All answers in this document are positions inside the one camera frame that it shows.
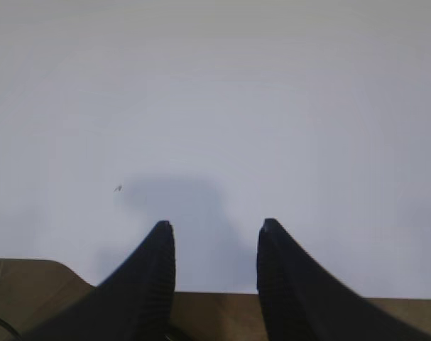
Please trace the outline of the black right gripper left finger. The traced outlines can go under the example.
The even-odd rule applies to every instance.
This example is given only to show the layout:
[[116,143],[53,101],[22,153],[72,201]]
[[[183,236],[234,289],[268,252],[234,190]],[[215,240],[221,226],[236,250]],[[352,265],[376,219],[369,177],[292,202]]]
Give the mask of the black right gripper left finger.
[[172,225],[159,221],[125,262],[24,340],[164,340],[175,292]]

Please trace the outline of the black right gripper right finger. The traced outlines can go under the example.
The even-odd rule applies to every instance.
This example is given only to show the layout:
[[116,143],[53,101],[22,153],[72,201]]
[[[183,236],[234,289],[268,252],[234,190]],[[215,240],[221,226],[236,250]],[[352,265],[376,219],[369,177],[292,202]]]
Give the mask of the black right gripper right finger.
[[269,340],[431,340],[333,277],[274,218],[259,232],[256,273]]

